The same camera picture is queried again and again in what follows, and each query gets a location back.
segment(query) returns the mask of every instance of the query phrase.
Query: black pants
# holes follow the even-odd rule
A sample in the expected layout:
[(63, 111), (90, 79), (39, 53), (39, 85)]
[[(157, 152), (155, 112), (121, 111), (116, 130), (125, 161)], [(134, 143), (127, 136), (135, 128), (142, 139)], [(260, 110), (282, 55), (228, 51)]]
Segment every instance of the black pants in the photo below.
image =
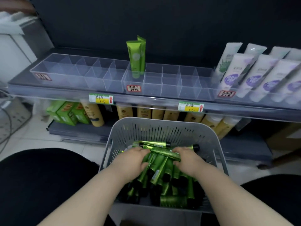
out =
[[(33, 149), (0, 162), (0, 225), (31, 225), (71, 197), (98, 172), (98, 165), (69, 150)], [(294, 225), (300, 225), (301, 176), (273, 175), (243, 187)], [(203, 214), (202, 225), (217, 223)], [(108, 216), (105, 225), (114, 225)]]

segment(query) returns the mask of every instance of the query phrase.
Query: yellow bottle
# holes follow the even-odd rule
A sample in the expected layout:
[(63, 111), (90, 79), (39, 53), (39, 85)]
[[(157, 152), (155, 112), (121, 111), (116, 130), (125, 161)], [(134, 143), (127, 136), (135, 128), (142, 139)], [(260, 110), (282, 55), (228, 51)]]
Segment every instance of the yellow bottle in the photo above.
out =
[(165, 112), (165, 110), (162, 110), (162, 109), (153, 109), (151, 118), (157, 119), (157, 120), (162, 120), (164, 117), (164, 112)]
[(102, 114), (97, 104), (82, 102), (82, 105), (84, 106), (84, 110), (86, 111), (86, 114), (90, 118), (93, 126), (100, 127), (104, 125)]
[(199, 123), (201, 122), (203, 117), (204, 117), (203, 113), (187, 113), (184, 121)]
[(119, 120), (125, 117), (133, 117), (133, 109), (132, 107), (121, 107), (116, 106)]
[(219, 140), (221, 140), (225, 135), (230, 132), (230, 130), (241, 120), (241, 117), (225, 117), (216, 126), (215, 133)]
[(150, 108), (137, 108), (137, 117), (151, 118), (151, 109)]
[(177, 121), (179, 114), (180, 112), (178, 111), (165, 110), (163, 119), (169, 121)]
[(219, 122), (222, 120), (222, 118), (223, 116), (221, 115), (207, 114), (201, 123), (207, 125), (208, 127), (214, 130), (219, 124)]

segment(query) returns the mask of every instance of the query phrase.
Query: purple circle logo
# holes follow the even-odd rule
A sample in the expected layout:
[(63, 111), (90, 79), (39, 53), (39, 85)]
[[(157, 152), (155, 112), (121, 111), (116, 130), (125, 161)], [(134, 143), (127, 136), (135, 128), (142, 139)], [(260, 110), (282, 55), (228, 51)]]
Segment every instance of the purple circle logo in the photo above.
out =
[(246, 84), (248, 86), (254, 87), (257, 82), (261, 79), (261, 75), (255, 75), (247, 79)]
[(301, 86), (301, 81), (288, 84), (288, 90), (295, 92)]
[(238, 78), (238, 74), (230, 74), (227, 77), (225, 77), (225, 83), (228, 86), (231, 86), (234, 84), (235, 80)]
[(263, 88), (266, 91), (271, 91), (271, 89), (273, 89), (279, 82), (280, 82), (280, 80), (273, 80), (273, 81), (267, 82), (263, 85)]

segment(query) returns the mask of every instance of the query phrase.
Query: green box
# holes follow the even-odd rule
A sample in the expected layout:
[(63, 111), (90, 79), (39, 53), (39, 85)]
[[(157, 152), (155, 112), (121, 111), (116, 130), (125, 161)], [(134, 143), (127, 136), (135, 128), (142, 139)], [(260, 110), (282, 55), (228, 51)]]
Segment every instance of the green box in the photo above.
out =
[(60, 116), (57, 114), (58, 110), (62, 107), (62, 105), (65, 104), (65, 101), (52, 101), (51, 106), (49, 106), (46, 109), (46, 112), (52, 116), (52, 118), (60, 123), (64, 123), (64, 121), (60, 118)]
[(72, 112), (74, 113), (79, 122), (84, 124), (90, 123), (90, 119), (86, 114), (86, 111), (81, 103), (77, 103), (76, 106), (73, 108)]
[(65, 124), (69, 125), (76, 125), (77, 124), (77, 118), (72, 112), (74, 107), (76, 107), (76, 102), (65, 102), (62, 107), (57, 111), (57, 114), (59, 117), (63, 120)]

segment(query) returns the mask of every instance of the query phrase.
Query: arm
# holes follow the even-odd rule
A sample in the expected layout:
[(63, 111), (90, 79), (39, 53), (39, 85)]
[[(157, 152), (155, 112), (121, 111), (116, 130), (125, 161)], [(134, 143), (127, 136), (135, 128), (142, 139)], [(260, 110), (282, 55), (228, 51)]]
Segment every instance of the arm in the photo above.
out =
[(174, 161), (175, 166), (201, 184), (220, 225), (292, 225), (279, 213), (235, 184), (218, 168), (206, 163), (195, 152), (180, 147), (173, 152), (181, 155), (181, 162)]
[(122, 187), (135, 179), (148, 165), (141, 164), (148, 153), (149, 150), (137, 147), (118, 155), (110, 166), (95, 175), (39, 226), (103, 225)]

